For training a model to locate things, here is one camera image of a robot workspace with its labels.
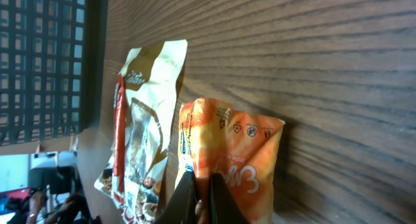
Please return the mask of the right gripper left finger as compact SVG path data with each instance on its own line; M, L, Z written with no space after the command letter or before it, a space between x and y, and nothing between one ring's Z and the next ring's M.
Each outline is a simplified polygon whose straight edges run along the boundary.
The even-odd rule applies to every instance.
M192 171L184 172L165 210L155 220L155 224L196 224L198 204L196 179Z

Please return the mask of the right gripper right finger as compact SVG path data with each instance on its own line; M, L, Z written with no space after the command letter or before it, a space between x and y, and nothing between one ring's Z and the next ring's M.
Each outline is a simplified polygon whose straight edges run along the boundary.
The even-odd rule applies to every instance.
M211 224L249 224L220 173L210 177L209 217Z

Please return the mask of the orange tissue packet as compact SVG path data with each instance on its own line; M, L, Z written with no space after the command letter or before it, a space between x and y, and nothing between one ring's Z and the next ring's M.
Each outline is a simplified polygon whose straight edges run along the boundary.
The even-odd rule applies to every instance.
M219 173L249 223L270 223L284 124L279 118L251 115L208 97L183 104L176 179L193 171L200 195L207 197L209 177Z

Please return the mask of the red snack stick pack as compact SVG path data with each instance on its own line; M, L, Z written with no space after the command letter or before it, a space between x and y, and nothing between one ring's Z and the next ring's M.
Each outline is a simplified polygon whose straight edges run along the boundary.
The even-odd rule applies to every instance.
M114 167L113 189L121 196L124 192L125 164L125 85L122 75L118 76L114 102Z

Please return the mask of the beige dried food bag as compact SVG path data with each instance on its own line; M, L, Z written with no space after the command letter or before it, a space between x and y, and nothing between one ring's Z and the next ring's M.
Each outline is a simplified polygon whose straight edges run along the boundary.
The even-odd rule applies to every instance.
M174 40L131 49L118 74L125 85L124 191L119 196L112 188L114 141L94 187L112 199L124 223L155 221L187 46Z

